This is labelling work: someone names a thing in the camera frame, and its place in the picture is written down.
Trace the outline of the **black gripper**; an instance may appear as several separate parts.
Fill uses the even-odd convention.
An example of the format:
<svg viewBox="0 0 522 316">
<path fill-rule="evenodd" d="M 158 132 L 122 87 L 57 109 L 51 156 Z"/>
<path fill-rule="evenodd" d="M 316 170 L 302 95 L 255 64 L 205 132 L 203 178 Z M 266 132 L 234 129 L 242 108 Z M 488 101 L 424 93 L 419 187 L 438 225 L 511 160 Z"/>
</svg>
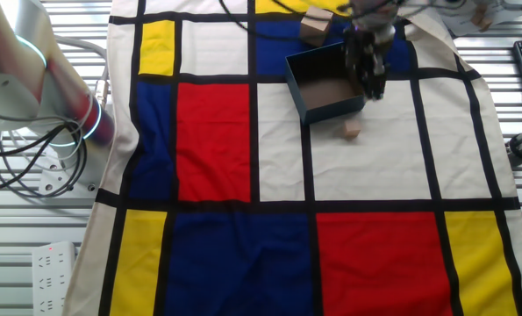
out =
<svg viewBox="0 0 522 316">
<path fill-rule="evenodd" d="M 345 63 L 356 66 L 358 81 L 367 99 L 380 100 L 387 80 L 389 66 L 383 57 L 387 54 L 395 38 L 395 27 L 387 24 L 374 29 L 363 29 L 350 25 L 343 32 Z M 363 66 L 373 61 L 373 66 Z"/>
</svg>

